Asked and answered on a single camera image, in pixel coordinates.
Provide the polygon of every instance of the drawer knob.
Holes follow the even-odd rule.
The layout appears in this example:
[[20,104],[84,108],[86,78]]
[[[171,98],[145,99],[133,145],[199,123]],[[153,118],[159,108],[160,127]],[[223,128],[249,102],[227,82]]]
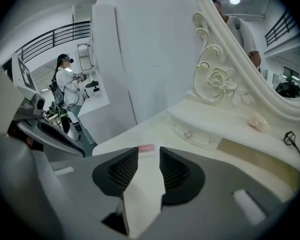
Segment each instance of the drawer knob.
[[192,131],[186,131],[183,135],[186,139],[189,139],[192,136]]

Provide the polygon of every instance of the balcony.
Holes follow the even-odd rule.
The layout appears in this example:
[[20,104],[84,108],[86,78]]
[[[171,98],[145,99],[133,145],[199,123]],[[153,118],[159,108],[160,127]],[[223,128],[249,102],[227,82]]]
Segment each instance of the balcony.
[[277,23],[264,36],[266,40],[266,46],[269,47],[269,45],[271,45],[273,42],[276,42],[285,34],[289,33],[296,26],[296,21],[286,9]]
[[82,21],[50,30],[32,39],[16,51],[26,63],[39,54],[64,43],[88,38],[90,36],[90,21]]

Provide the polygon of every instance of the glass panel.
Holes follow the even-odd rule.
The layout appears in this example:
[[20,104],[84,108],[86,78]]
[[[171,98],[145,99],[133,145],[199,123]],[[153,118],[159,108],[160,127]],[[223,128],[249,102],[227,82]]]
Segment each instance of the glass panel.
[[88,44],[78,44],[78,54],[81,65],[81,70],[90,70],[92,69],[90,57],[89,57],[89,49]]

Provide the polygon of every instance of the mirror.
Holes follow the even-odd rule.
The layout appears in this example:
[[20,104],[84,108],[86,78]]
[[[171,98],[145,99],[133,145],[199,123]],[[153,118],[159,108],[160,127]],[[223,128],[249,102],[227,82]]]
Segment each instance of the mirror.
[[90,62],[90,56],[89,56],[89,49],[88,44],[78,44],[78,54],[79,54],[79,60],[80,60],[80,66],[81,70],[91,70],[91,62]]
[[212,0],[267,84],[300,100],[300,30],[280,0]]

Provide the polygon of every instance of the gray device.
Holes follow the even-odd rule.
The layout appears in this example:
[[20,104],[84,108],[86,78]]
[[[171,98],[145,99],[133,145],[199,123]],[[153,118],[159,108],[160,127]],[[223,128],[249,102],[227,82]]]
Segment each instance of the gray device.
[[29,69],[17,54],[8,58],[2,67],[24,96],[13,117],[17,127],[43,146],[49,161],[85,157],[85,152],[73,139],[43,118],[45,99],[40,96]]
[[81,77],[83,77],[83,80],[87,80],[87,75],[83,74],[82,72],[81,73],[72,73],[72,80],[76,80]]
[[[129,239],[123,193],[138,169],[138,148],[49,162],[44,152],[0,136],[0,192],[46,239]],[[285,206],[237,167],[160,148],[161,213],[138,238],[255,239]],[[266,218],[253,226],[233,197],[245,190]]]

